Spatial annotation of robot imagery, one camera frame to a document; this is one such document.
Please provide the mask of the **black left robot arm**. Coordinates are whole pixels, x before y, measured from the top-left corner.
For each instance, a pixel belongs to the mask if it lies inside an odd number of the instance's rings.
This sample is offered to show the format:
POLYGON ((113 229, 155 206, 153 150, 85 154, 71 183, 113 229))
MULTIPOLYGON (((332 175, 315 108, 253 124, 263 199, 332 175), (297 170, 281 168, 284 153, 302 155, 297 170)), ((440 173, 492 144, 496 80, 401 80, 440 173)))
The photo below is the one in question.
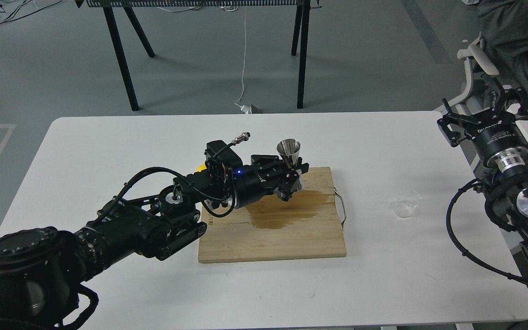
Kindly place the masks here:
POLYGON ((189 246, 208 228, 198 203, 222 218, 302 190, 309 165, 300 143, 283 140, 276 156, 255 154, 245 165, 232 147, 249 137, 207 143, 203 167, 186 176, 141 170, 77 232, 45 227, 0 237, 0 330, 77 330, 99 304, 83 283, 132 253, 163 261, 189 246))

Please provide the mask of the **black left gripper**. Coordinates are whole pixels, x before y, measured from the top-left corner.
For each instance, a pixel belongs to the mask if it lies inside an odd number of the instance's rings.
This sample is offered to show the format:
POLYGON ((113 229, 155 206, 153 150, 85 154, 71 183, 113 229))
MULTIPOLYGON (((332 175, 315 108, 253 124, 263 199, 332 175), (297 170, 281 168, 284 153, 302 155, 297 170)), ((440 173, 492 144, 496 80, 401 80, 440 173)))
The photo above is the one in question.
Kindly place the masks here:
POLYGON ((279 156, 252 154, 250 165, 233 169, 233 208, 246 207, 273 194, 288 201, 303 189, 302 175, 308 170, 309 163, 299 161, 289 168, 279 156))

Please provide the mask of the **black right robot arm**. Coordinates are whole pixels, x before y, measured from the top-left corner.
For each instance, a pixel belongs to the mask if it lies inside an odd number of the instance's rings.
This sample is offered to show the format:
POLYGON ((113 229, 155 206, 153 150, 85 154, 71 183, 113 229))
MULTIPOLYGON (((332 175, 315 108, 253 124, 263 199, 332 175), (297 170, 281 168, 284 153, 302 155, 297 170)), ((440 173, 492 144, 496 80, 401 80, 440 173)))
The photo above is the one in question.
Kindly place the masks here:
POLYGON ((481 169, 452 197, 446 228, 464 257, 528 286, 528 278, 501 271, 470 253, 452 229, 452 210, 459 197, 469 189, 482 193, 488 219, 500 229, 521 236, 519 247, 528 261, 528 141, 517 126, 518 121, 528 121, 528 95, 522 88, 501 86, 496 78, 486 78, 485 83, 493 90, 493 103, 476 114, 455 113, 449 102, 442 100, 445 113, 437 121, 440 131, 453 148, 467 142, 475 150, 476 165, 481 169))

